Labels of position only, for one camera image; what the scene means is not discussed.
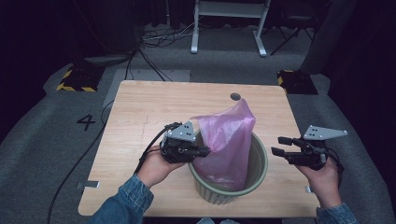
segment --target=wooden table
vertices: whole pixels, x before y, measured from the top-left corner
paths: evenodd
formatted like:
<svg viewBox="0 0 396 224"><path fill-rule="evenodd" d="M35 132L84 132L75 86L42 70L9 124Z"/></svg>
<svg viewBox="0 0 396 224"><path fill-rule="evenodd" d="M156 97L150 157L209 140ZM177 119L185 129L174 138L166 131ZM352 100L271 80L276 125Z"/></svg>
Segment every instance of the wooden table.
<svg viewBox="0 0 396 224"><path fill-rule="evenodd" d="M286 94L278 86L210 84L189 82L122 81L89 176L99 188L85 188L78 211L92 215L117 193L134 173L149 142L172 122L185 122L197 115L213 114L236 104L237 92L247 100L256 117L253 132L266 147L268 172L253 192L225 205L203 200L187 165L175 170L161 184L151 188L154 201L147 217L314 217L318 200L306 193L306 178L271 147L298 151L280 145L281 135L299 137ZM192 121L194 130L199 126Z"/></svg>

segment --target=plastic bag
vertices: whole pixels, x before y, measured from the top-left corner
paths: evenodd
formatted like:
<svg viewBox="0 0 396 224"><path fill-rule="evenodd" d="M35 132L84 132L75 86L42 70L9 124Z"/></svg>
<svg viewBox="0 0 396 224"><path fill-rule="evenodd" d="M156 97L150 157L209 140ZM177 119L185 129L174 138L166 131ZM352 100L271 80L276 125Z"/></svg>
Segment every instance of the plastic bag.
<svg viewBox="0 0 396 224"><path fill-rule="evenodd" d="M222 189L242 190L248 172L251 133L256 123L248 103L241 99L226 111L192 119L197 119L204 144L211 150L207 157L193 161L198 175Z"/></svg>

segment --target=denim jacket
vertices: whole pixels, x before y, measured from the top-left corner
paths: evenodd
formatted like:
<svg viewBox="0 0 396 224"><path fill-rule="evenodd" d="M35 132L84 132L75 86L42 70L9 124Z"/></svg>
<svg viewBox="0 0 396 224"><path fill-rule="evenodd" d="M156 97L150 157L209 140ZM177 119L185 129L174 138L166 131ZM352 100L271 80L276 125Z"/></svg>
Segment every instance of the denim jacket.
<svg viewBox="0 0 396 224"><path fill-rule="evenodd" d="M133 175L120 188L119 192L108 198L90 218L88 223L143 223L143 214L149 209L154 199L151 191ZM318 223L323 224L357 224L345 203L333 208L317 209ZM213 223L210 218L203 218L199 224Z"/></svg>

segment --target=wire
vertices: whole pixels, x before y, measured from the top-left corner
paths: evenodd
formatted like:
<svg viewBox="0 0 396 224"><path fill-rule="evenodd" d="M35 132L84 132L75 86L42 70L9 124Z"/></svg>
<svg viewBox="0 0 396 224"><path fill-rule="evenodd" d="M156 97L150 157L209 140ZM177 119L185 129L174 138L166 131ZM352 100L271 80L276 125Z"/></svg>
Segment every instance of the wire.
<svg viewBox="0 0 396 224"><path fill-rule="evenodd" d="M151 149L152 145L154 145L154 143L157 141L157 139L160 138L161 135L163 135L163 133L167 132L168 130L174 130L175 128L177 128L180 125L181 125L181 123L177 123L177 122L165 125L163 130L160 131L157 134L157 136L155 136L152 139L152 141L148 144L148 146L146 147L145 151L142 154L142 157L140 157L140 159L139 159L139 163L137 164L136 169L134 170L134 174L137 174L139 172L140 168L142 168L142 165L145 162L147 155L150 153L149 150Z"/></svg>
<svg viewBox="0 0 396 224"><path fill-rule="evenodd" d="M56 198L59 195L59 192L61 191L62 187L64 186L64 183L66 182L66 180L69 178L69 176L74 172L74 170L76 169L76 167L79 165L79 163L82 161L82 159L84 159L84 157L87 155L87 153L91 150L91 148L93 147L93 145L96 143L96 141L99 139L100 135L102 134L103 130L105 129L106 124L103 125L102 129L100 130L99 134L96 135L96 137L93 139L93 141L91 142L90 146L85 150L85 152L82 154L82 156L78 159L78 161L75 163L75 165L73 166L73 168L69 171L69 173L66 175L66 177L64 178L64 180L62 181L61 185L58 187L58 189L55 192L55 195L52 198L52 201L50 203L49 206L49 212L47 215L47 224L50 224L50 216L52 214L52 209L53 209L53 205L55 205L55 201Z"/></svg>
<svg viewBox="0 0 396 224"><path fill-rule="evenodd" d="M153 151L159 151L159 150L160 149L153 149L153 150L148 151L148 153L153 152Z"/></svg>
<svg viewBox="0 0 396 224"><path fill-rule="evenodd" d="M158 68L157 68L157 66L152 62L152 61L150 61L149 60L149 57L145 54L145 53L143 53L143 51L142 50L140 50L140 54L142 55L142 57L143 57L143 59L146 61L146 63L148 63L148 65L158 74L158 76L163 80L163 81L165 81L165 79L163 78L163 76L162 75L164 75L165 77L167 77L170 81L173 81L169 76L167 76L164 72L162 72L161 70L159 70Z"/></svg>
<svg viewBox="0 0 396 224"><path fill-rule="evenodd" d="M129 70L129 65L131 64L131 60L132 60L132 57L129 59L128 64L126 65L124 80L126 80L126 79L128 78L128 70Z"/></svg>
<svg viewBox="0 0 396 224"><path fill-rule="evenodd" d="M337 166L337 173L338 173L338 188L341 187L341 183L343 182L343 172L345 170L343 164L340 161L340 157L338 156L337 152L329 147L326 147L329 150L327 155L335 161L335 165Z"/></svg>
<svg viewBox="0 0 396 224"><path fill-rule="evenodd" d="M132 76L132 79L131 79L131 80L134 80L134 74L132 73L131 69L129 69L129 73L130 73L131 76Z"/></svg>
<svg viewBox="0 0 396 224"><path fill-rule="evenodd" d="M74 170L76 169L76 167L79 165L79 163L82 161L82 159L84 159L84 157L88 154L88 152L91 150L91 148L93 147L93 145L96 143L96 141L99 139L100 135L102 134L102 132L105 130L105 127L107 125L107 121L103 120L103 115L105 112L105 109L111 105L112 103L114 103L114 100L110 101L110 103L108 103L103 109L102 109L102 113L101 113L101 121L102 121L102 129L99 131L99 133L96 135L96 137L93 139L93 141L91 142L90 146L84 151L84 153L81 155L81 157L78 159L78 161L74 164L74 166L72 167L72 169L69 171L69 173L66 175L66 177L64 178L64 180L62 181L61 185L58 187L58 189L56 190L51 204L49 206L49 212L47 215L47 224L50 224L50 217L52 214L52 209L53 209L53 205L55 205L55 201L59 195L59 192L61 191L62 187L64 186L64 183L67 181L67 179L70 177L70 175L74 172Z"/></svg>
<svg viewBox="0 0 396 224"><path fill-rule="evenodd" d="M173 43L175 43L177 40L183 39L184 37L188 36L188 35L192 35L193 33L190 33L190 31L192 30L192 26L194 25L194 22L191 23L190 25L186 26L183 30L181 31L174 31L171 34L167 34L167 31L169 31L168 29L165 30L165 32L163 32L162 35L151 35L151 33L157 34L157 31L148 31L146 34L149 34L149 36L147 36L145 38L145 35L143 35L143 42L144 45L148 48L164 48L167 47ZM157 44L152 44L152 43L148 43L148 41L152 41L152 40L158 40ZM171 41L168 44L165 45L161 45L164 41Z"/></svg>

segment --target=hand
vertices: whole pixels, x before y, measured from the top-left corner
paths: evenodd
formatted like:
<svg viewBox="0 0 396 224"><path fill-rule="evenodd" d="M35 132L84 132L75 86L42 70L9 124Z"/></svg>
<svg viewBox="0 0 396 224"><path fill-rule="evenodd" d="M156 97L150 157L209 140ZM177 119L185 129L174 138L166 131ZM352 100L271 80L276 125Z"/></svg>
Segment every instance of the hand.
<svg viewBox="0 0 396 224"><path fill-rule="evenodd" d="M139 179L148 187L161 183L165 178L177 168L185 163L169 163L163 159L159 146L152 147L146 157L145 162L137 173Z"/></svg>
<svg viewBox="0 0 396 224"><path fill-rule="evenodd" d="M342 203L338 191L337 166L334 165L330 158L327 159L323 168L318 171L306 166L296 167L308 178L310 187L318 197L320 207L330 208Z"/></svg>

